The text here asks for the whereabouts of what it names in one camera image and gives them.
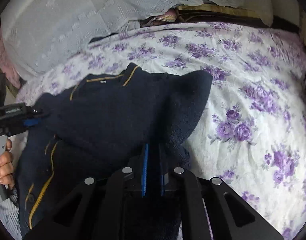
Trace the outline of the person's left hand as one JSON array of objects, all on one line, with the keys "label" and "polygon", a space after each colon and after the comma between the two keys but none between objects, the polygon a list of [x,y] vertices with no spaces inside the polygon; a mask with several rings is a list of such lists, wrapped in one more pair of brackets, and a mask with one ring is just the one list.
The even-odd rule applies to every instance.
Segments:
[{"label": "person's left hand", "polygon": [[14,187],[14,166],[13,166],[13,154],[11,152],[12,142],[7,139],[5,152],[0,156],[0,184],[7,185],[10,190]]}]

